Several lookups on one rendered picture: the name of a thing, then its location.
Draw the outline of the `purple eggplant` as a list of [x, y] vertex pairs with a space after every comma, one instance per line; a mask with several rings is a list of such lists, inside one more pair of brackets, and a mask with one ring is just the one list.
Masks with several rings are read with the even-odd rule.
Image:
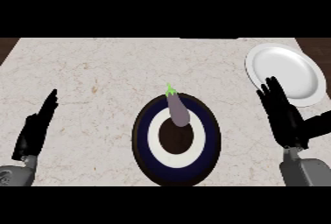
[[171, 119], [178, 127], [185, 127], [191, 122], [191, 114], [172, 84], [168, 84], [166, 97], [171, 108]]

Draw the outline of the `dark blue and white plate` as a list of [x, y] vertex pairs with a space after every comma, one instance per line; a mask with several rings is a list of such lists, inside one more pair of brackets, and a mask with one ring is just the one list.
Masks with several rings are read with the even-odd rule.
[[140, 112], [132, 129], [132, 150], [140, 168], [162, 186], [194, 186], [210, 175], [222, 153], [222, 129], [210, 108], [181, 93], [191, 122], [178, 127], [166, 94]]

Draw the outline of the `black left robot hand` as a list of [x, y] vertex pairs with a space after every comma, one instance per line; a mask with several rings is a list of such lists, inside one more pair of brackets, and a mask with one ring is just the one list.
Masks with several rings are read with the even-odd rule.
[[15, 143], [14, 160], [21, 161], [23, 157], [38, 156], [41, 154], [57, 108], [58, 91], [54, 90], [39, 112], [26, 118], [26, 125]]

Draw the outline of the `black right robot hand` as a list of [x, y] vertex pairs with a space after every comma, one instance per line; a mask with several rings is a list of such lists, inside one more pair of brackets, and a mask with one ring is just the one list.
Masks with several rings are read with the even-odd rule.
[[274, 139], [284, 148], [309, 148], [309, 140], [331, 133], [331, 110], [308, 119], [286, 97], [278, 79], [267, 78], [256, 91], [274, 132]]

